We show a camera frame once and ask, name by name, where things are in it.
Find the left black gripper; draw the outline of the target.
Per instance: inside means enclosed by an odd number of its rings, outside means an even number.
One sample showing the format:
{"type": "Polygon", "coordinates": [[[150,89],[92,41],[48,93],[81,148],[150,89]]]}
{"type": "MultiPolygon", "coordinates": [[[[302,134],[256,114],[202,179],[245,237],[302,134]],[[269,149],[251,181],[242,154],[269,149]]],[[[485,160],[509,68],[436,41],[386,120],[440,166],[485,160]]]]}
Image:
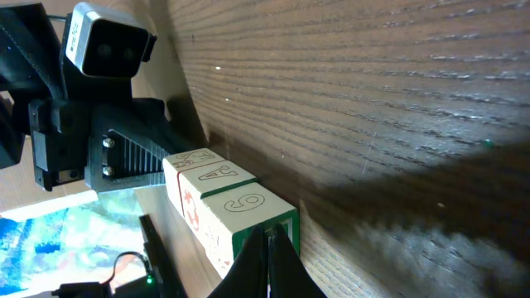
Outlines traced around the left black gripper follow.
{"type": "Polygon", "coordinates": [[[158,99],[36,100],[29,119],[35,181],[47,191],[78,180],[98,193],[164,185],[163,159],[196,148],[166,126],[158,99]]]}

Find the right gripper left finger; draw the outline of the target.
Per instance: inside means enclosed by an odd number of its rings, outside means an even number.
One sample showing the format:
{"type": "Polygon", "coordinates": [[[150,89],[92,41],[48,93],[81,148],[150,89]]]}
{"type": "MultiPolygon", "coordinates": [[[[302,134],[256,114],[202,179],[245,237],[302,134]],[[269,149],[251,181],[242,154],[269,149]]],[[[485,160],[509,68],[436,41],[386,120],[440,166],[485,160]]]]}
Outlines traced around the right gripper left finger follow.
{"type": "Polygon", "coordinates": [[[265,298],[267,274],[267,239],[263,228],[256,226],[226,277],[210,293],[209,298],[265,298]]]}

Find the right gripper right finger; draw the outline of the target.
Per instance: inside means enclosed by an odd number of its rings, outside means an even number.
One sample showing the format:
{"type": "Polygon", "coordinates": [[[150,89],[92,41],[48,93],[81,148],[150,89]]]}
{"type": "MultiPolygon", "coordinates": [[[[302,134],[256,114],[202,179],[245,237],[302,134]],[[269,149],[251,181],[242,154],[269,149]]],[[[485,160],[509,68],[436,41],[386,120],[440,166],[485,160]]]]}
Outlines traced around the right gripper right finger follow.
{"type": "Polygon", "coordinates": [[[273,227],[269,239],[268,270],[272,298],[326,298],[306,271],[280,224],[273,227]]]}

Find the plain white wooden block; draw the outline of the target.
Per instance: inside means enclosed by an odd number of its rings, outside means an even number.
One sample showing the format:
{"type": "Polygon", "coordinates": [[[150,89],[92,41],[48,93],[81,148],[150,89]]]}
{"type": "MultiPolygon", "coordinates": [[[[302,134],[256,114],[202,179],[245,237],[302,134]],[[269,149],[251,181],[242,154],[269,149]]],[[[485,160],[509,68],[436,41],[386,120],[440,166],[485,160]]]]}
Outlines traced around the plain white wooden block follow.
{"type": "Polygon", "coordinates": [[[181,195],[181,182],[183,173],[188,170],[207,166],[215,162],[224,161],[224,158],[208,148],[200,148],[167,156],[162,165],[165,175],[166,190],[170,201],[175,206],[181,217],[184,209],[181,195]]]}

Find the white block orange print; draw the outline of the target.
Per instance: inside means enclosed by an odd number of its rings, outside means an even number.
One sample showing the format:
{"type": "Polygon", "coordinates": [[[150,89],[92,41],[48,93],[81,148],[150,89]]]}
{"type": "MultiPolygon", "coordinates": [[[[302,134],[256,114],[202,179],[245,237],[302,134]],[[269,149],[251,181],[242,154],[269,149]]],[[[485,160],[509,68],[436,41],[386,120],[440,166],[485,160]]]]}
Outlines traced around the white block orange print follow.
{"type": "Polygon", "coordinates": [[[271,236],[273,226],[280,224],[295,251],[300,252],[298,209],[258,183],[202,199],[195,215],[199,222],[192,225],[192,230],[222,278],[228,274],[256,225],[271,236]]]}

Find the white block red globe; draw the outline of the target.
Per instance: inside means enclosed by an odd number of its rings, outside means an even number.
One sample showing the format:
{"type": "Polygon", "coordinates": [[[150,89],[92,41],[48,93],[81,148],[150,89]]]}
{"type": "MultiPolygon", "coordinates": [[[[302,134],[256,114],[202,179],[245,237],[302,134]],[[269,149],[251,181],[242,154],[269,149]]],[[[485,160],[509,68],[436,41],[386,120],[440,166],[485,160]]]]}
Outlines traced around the white block red globe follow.
{"type": "Polygon", "coordinates": [[[257,178],[232,161],[220,161],[183,173],[181,182],[184,219],[194,235],[204,242],[208,219],[200,211],[202,199],[253,183],[257,178]]]}

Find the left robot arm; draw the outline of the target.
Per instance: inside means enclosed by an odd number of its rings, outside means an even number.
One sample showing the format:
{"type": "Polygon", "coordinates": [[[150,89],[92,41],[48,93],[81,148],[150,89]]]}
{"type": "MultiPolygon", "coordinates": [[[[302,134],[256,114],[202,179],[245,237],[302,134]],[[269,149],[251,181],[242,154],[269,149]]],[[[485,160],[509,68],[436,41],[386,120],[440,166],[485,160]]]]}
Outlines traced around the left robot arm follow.
{"type": "Polygon", "coordinates": [[[1,8],[1,165],[15,166],[32,142],[44,190],[82,180],[109,192],[162,185],[162,162],[190,151],[160,99],[135,98],[131,80],[157,37],[133,15],[89,2],[56,35],[39,2],[1,8]]]}

